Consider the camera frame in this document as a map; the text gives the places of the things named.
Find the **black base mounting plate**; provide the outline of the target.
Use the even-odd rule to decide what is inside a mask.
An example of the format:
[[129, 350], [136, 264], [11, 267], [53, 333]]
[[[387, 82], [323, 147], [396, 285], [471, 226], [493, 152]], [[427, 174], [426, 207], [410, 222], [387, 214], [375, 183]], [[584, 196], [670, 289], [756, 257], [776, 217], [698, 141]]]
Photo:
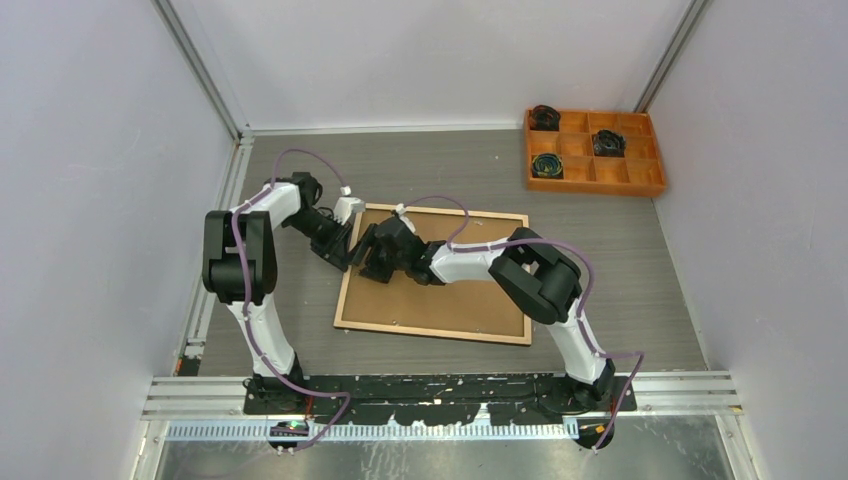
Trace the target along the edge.
[[575, 382], [553, 373], [314, 375], [301, 392], [275, 378], [243, 380], [244, 413], [295, 415], [324, 424], [468, 425], [480, 414], [495, 426], [546, 425], [590, 413]]

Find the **aluminium front rail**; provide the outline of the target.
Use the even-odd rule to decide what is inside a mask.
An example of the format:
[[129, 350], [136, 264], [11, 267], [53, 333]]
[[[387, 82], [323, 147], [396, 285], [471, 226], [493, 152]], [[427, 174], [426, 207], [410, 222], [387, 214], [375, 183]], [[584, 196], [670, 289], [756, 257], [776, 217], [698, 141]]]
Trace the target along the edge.
[[257, 387], [241, 377], [160, 377], [142, 416], [173, 440], [321, 442], [609, 440], [631, 417], [735, 416], [727, 373], [616, 377], [598, 406], [579, 405], [560, 374], [315, 375], [307, 391]]

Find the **black green tape roll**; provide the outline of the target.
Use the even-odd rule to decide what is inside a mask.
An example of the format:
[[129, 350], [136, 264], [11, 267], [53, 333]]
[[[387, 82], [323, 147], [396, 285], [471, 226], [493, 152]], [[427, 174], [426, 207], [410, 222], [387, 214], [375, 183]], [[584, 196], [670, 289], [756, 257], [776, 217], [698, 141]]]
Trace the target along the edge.
[[564, 167], [561, 157], [552, 152], [534, 155], [530, 161], [530, 171], [533, 178], [562, 180]]

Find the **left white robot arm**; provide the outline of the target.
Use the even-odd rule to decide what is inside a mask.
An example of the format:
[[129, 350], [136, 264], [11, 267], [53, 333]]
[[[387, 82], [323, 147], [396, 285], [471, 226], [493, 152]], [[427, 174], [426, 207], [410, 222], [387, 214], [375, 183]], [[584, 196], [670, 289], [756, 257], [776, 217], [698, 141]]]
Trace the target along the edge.
[[259, 391], [268, 390], [268, 400], [284, 414], [298, 412], [310, 391], [275, 305], [279, 272], [274, 232], [295, 229], [308, 239], [312, 253], [346, 271], [353, 222], [365, 207], [347, 185], [332, 209], [318, 206], [322, 193], [314, 176], [295, 172], [270, 179], [240, 205], [211, 211], [204, 219], [204, 288], [239, 322], [252, 357], [252, 383]]

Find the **orange compartment tray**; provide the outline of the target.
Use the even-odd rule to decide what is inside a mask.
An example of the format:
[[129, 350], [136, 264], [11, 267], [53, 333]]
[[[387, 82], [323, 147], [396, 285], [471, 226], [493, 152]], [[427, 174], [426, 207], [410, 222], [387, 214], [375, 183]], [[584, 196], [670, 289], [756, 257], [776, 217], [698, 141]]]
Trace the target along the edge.
[[[657, 198], [667, 189], [662, 155], [651, 117], [646, 113], [556, 109], [561, 114], [558, 132], [529, 129], [524, 112], [524, 182], [533, 191], [586, 193]], [[592, 135], [609, 129], [627, 140], [624, 158], [596, 157]], [[562, 180], [533, 178], [530, 161], [544, 152], [558, 154]]]

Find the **black tape roll middle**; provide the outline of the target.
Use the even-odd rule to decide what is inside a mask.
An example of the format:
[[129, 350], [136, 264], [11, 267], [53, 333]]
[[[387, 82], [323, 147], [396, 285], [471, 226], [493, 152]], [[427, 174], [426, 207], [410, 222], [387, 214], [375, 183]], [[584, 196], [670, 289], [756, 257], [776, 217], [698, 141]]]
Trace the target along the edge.
[[592, 135], [592, 148], [596, 157], [624, 158], [627, 140], [615, 131], [601, 129]]

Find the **black tape roll back left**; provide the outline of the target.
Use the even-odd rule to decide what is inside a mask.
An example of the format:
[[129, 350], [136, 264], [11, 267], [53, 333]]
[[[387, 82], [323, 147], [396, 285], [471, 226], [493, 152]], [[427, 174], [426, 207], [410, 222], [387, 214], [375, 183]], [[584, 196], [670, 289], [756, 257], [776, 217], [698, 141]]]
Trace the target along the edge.
[[528, 125], [530, 130], [558, 132], [560, 121], [560, 112], [548, 105], [536, 105], [529, 111]]

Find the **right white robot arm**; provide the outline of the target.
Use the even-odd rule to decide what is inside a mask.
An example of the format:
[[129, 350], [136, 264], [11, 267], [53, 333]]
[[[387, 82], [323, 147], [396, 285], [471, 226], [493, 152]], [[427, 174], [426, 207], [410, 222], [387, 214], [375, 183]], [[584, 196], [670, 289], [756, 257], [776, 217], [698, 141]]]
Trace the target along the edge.
[[406, 216], [393, 214], [370, 224], [346, 261], [379, 283], [402, 272], [422, 286], [497, 284], [525, 316], [547, 328], [563, 358], [572, 400], [591, 411], [610, 398], [615, 365], [588, 323], [582, 270], [562, 249], [527, 227], [483, 243], [425, 241]]

